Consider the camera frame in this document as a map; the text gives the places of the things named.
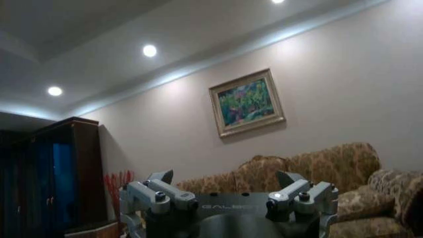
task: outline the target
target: framed painting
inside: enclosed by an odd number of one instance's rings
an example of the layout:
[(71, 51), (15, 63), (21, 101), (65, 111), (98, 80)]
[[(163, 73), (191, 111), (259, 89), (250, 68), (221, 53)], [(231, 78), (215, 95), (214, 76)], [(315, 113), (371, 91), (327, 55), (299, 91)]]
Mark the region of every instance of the framed painting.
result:
[(271, 70), (210, 88), (219, 136), (285, 121)]

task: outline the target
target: sofa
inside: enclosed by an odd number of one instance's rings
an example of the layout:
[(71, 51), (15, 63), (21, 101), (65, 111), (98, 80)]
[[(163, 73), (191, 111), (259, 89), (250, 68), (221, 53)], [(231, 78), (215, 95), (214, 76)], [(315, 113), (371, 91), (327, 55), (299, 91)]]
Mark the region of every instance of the sofa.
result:
[(382, 170), (369, 143), (343, 144), (293, 157), (255, 156), (237, 170), (177, 186), (195, 194), (273, 192), (282, 189), (277, 171), (337, 185), (339, 218), (330, 237), (423, 235), (423, 173)]

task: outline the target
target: red branches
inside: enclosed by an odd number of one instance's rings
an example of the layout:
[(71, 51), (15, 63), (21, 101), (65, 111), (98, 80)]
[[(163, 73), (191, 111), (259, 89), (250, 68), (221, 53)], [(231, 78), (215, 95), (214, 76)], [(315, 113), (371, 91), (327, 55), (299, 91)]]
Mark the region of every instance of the red branches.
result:
[(113, 198), (117, 219), (121, 219), (119, 188), (134, 181), (134, 171), (121, 171), (119, 174), (105, 176), (105, 184)]

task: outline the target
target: floral upholstery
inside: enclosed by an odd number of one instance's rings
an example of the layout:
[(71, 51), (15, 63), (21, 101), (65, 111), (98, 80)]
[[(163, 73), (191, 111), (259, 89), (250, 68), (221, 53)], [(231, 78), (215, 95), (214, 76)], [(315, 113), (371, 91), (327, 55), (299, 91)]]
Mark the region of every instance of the floral upholstery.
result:
[(314, 183), (334, 183), (339, 193), (343, 193), (366, 185), (379, 167), (373, 146), (369, 143), (353, 143), (289, 158), (287, 171), (302, 174)]
[(234, 172), (191, 179), (177, 184), (181, 190), (197, 194), (211, 192), (237, 192)]
[(286, 159), (275, 156), (255, 156), (235, 171), (237, 191), (270, 192), (281, 190), (277, 172), (287, 170)]
[(413, 238), (413, 232), (394, 218), (375, 217), (335, 223), (330, 238)]
[(379, 170), (369, 184), (375, 191), (395, 197), (395, 218), (417, 235), (423, 235), (423, 173)]
[(343, 193), (338, 199), (338, 222), (375, 217), (393, 211), (395, 199), (369, 185)]

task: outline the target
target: picture frame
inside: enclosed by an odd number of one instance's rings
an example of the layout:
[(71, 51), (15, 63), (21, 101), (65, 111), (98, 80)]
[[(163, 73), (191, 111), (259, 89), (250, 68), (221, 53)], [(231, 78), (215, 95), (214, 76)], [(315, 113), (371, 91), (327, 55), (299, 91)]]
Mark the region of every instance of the picture frame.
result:
[(286, 121), (267, 68), (210, 88), (221, 138)]

